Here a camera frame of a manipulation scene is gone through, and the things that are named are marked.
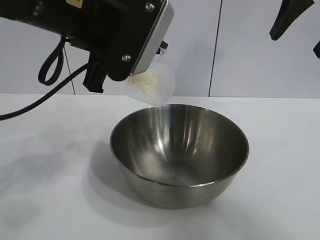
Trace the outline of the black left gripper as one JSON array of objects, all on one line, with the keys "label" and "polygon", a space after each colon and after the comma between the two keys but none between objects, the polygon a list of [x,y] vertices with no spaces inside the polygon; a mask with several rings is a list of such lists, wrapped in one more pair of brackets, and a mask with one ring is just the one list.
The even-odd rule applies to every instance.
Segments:
[{"label": "black left gripper", "polygon": [[[103,93],[106,77],[124,81],[140,56],[140,1],[64,0],[63,30],[71,46],[89,52],[83,81],[92,93]],[[156,54],[168,48],[163,40]]]}]

